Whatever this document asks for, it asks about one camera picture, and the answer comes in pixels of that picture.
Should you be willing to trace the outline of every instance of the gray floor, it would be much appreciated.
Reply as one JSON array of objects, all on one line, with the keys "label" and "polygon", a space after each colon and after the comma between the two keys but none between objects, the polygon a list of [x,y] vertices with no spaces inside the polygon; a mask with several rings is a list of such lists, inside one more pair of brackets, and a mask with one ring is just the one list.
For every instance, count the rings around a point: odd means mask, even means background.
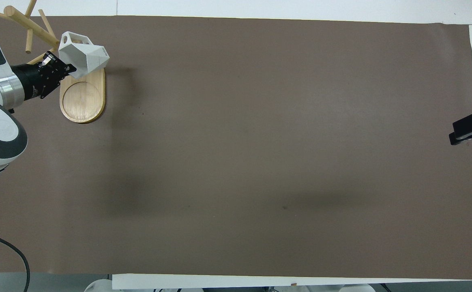
[{"label": "gray floor", "polygon": [[[75,274],[54,275],[33,273],[29,292],[83,292],[97,279],[107,275]],[[20,292],[25,285],[25,273],[0,273],[0,292]],[[376,292],[385,292],[378,284],[372,284]],[[472,281],[394,283],[388,284],[392,292],[472,292]],[[207,288],[206,292],[262,292],[262,287],[249,288]]]}]

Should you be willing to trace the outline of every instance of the black cable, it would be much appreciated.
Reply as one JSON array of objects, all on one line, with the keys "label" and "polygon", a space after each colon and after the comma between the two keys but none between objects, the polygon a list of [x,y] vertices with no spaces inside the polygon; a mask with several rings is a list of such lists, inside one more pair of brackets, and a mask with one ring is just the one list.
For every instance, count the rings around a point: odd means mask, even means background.
[{"label": "black cable", "polygon": [[384,287],[384,289],[387,291],[387,292],[391,292],[391,290],[389,290],[388,288],[388,285],[384,284],[384,283],[380,283],[380,286]]},{"label": "black cable", "polygon": [[23,288],[23,292],[27,292],[27,289],[29,288],[29,283],[30,283],[30,268],[29,268],[29,263],[27,262],[27,258],[25,257],[25,255],[23,255],[23,253],[17,247],[15,247],[13,244],[10,244],[8,241],[0,238],[0,242],[10,247],[23,260],[23,264],[25,265],[25,274],[27,275],[26,277],[27,279],[25,279],[25,288]]}]

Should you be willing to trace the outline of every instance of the wooden base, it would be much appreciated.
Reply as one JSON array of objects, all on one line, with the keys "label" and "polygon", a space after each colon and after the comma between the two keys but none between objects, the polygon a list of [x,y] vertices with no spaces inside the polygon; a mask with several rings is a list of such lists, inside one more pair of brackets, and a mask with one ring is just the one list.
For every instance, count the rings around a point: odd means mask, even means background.
[{"label": "wooden base", "polygon": [[84,124],[97,119],[106,104],[105,70],[97,70],[75,79],[67,76],[61,81],[60,108],[72,122]]}]

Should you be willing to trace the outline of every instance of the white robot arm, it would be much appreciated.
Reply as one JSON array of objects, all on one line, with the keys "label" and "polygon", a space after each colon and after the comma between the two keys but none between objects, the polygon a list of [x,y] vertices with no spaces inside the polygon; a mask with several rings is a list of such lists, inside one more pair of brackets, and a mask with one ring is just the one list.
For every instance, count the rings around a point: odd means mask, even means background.
[{"label": "white robot arm", "polygon": [[51,52],[34,65],[10,66],[0,48],[0,172],[23,153],[27,134],[12,116],[23,101],[44,98],[60,85],[75,67],[65,64]]}]

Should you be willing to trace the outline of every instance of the white table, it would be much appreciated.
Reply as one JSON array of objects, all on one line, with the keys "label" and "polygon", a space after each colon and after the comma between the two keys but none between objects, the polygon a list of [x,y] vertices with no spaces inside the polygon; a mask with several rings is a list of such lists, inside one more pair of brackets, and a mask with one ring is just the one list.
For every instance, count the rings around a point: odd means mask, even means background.
[{"label": "white table", "polygon": [[[28,0],[0,0],[25,10]],[[165,15],[469,24],[472,0],[38,0],[46,15]],[[251,287],[449,281],[449,279],[365,279],[329,277],[240,277],[205,275],[113,275],[114,289]]]}]

